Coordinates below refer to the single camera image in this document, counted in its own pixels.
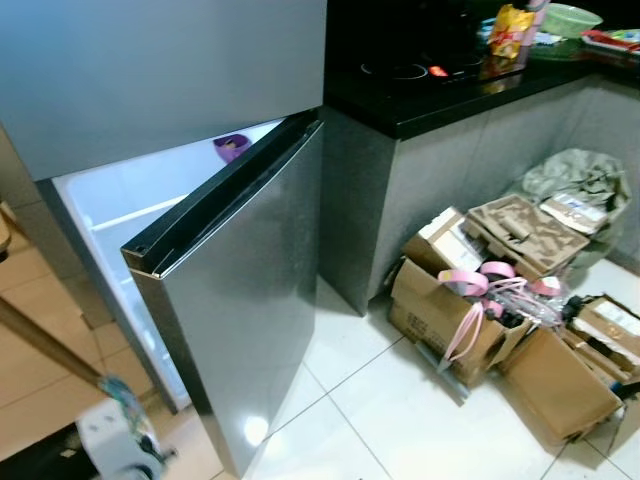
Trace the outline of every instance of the refrigerator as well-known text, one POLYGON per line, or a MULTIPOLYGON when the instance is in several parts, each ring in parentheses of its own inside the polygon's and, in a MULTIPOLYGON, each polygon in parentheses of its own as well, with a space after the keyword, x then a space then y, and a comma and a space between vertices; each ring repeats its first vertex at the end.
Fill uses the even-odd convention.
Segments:
POLYGON ((155 387, 174 412, 193 403, 238 477, 313 332, 325 14, 40 0, 0 16, 3 127, 155 387), (232 161, 229 138, 250 145, 232 161))

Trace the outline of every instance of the purple container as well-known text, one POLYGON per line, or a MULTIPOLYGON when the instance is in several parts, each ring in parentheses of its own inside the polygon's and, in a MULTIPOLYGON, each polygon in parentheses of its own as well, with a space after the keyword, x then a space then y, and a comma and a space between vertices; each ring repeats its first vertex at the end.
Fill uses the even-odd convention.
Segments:
POLYGON ((228 165, 251 147, 251 140, 244 135, 234 133, 226 137, 216 138, 213 141, 213 146, 220 158, 228 165))

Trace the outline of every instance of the flattened cardboard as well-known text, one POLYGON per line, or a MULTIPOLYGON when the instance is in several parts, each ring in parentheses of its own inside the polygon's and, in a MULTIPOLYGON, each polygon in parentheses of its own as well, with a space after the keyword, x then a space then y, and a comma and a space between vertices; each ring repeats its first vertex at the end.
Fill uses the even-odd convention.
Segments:
POLYGON ((556 442, 580 437, 622 406, 551 331, 539 329, 502 364, 506 379, 556 442))
POLYGON ((474 239, 482 240, 486 244, 487 251, 496 258, 506 261, 513 265, 515 271, 529 282, 534 283, 542 277, 547 276, 532 264, 527 262, 523 257, 513 250, 507 248, 502 242, 495 238, 491 233, 483 228, 479 223, 468 218, 462 224, 462 228, 474 239))
POLYGON ((449 207, 409 239, 402 251, 432 275, 448 269, 475 271, 484 256, 461 229, 464 215, 449 207))
MULTIPOLYGON (((458 325, 471 308, 464 298, 422 270, 411 260, 402 265, 391 293, 394 308, 391 321, 411 341, 423 340, 443 354, 458 325)), ((484 319, 476 344, 453 363, 456 376, 466 385, 476 385, 484 372, 504 360, 530 328, 529 322, 507 329, 496 321, 484 319)), ((465 339, 456 352, 464 350, 465 339)))
POLYGON ((467 217, 543 276, 557 271, 589 244, 587 238, 518 195, 472 208, 467 217))

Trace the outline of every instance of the snack bag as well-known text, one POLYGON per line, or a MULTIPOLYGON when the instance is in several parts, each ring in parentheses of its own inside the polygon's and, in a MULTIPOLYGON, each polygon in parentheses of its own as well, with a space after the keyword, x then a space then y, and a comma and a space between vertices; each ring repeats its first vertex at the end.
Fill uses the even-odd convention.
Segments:
POLYGON ((535 12, 503 5, 489 37, 491 53, 499 57, 516 58, 527 29, 533 24, 535 12))

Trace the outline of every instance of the green bowl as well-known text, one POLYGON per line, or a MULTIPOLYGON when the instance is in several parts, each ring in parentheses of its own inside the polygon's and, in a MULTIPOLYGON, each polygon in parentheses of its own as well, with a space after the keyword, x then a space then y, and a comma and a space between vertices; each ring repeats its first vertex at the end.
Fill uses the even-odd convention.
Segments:
POLYGON ((540 27, 543 31, 566 38, 580 38, 582 32, 602 23, 595 13, 562 3, 550 3, 540 27))

